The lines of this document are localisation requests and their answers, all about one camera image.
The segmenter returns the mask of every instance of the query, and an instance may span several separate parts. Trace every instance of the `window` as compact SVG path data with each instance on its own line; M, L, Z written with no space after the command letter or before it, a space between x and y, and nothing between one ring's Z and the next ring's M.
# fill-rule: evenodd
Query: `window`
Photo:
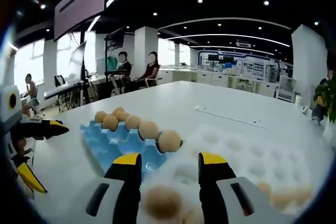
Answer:
M19 92L27 90L25 78L28 73L32 75L32 80L37 84L43 83L43 50L44 39L31 43L16 52L14 58L14 84Z
M190 47L184 44L180 44L180 63L186 63L190 66Z
M158 61L162 66L175 65L175 44L173 41L159 38Z
M89 73L96 72L96 34L85 33L85 68ZM68 77L71 53L79 46L80 33L66 34L57 41L57 74Z

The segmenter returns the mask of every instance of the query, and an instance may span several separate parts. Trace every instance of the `black ceiling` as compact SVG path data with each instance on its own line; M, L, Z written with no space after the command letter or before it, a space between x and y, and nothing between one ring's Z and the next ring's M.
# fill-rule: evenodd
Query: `black ceiling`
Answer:
M22 17L15 18L18 32L41 22L52 20L54 7L60 0L39 0L47 5L41 10L36 3L30 0L23 1L18 9L23 13ZM161 28L167 25L186 22L188 20L207 19L215 17L240 17L265 20L278 23L291 28L286 28L250 20L209 20L171 26L167 30L186 36L194 34L238 34L267 38L279 41L291 46L291 33L300 25L305 24L318 33L323 34L320 26L314 22L326 20L329 24L335 24L335 9L329 3L331 0L268 0L269 6L264 6L265 0L203 0L199 4L197 0L116 0L102 15L94 26L97 33L110 33L121 26L130 26L129 31L134 32L142 26ZM160 30L163 38L173 37ZM47 36L51 38L52 30L47 33L44 30L34 35L26 36L18 44L25 44L36 37ZM285 47L273 42L260 39L239 38L234 36L208 36L193 37L196 44L190 46L234 46L234 42L241 39L250 42L254 50L271 52L274 58L287 59L292 62L292 47ZM184 39L177 42L187 43Z

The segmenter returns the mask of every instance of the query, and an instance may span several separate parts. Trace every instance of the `potted plant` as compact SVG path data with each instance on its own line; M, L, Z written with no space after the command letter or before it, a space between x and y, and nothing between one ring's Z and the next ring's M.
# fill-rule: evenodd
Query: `potted plant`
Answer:
M317 86L314 95L317 107L328 117L323 137L332 145L336 145L336 79L332 78Z

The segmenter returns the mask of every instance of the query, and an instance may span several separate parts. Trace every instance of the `green plant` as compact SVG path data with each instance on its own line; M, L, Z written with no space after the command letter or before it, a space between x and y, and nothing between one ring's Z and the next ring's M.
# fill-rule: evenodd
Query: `green plant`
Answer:
M327 108L329 120L335 123L336 120L336 80L329 80L321 85L318 85L315 90L314 101L317 97L322 97L323 103Z

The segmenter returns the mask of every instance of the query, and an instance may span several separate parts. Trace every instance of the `blue egg tray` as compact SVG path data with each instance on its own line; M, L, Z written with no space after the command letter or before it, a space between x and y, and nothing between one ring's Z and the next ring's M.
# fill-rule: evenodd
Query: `blue egg tray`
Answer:
M138 129L128 131L124 122L118 124L116 131L103 129L102 124L94 120L90 121L88 127L81 125L80 129L86 147L104 173L116 158L130 153L141 153L143 180L146 174L159 169L173 154L161 153L155 139L142 140Z

